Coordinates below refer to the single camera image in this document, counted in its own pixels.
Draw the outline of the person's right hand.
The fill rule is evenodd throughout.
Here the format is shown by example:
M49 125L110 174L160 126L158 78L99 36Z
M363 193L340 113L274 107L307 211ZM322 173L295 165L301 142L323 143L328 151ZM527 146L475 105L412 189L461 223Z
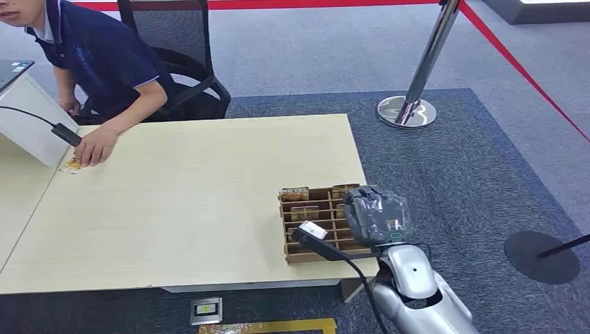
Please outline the person's right hand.
M79 115L81 104L74 95L61 95L58 99L61 108L71 116Z

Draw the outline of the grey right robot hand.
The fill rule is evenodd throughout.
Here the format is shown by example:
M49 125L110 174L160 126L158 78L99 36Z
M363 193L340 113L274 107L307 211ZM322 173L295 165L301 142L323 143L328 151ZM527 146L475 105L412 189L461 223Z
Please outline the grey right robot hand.
M343 197L344 214L361 246L405 242L413 234L408 201L376 185L359 186Z

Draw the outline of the person's left hand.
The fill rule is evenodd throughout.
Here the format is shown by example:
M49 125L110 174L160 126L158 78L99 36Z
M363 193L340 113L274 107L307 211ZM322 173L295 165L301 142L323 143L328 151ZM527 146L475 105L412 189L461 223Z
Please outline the person's left hand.
M118 141L119 133L102 125L85 135L74 149L74 155L81 167L95 166L105 162Z

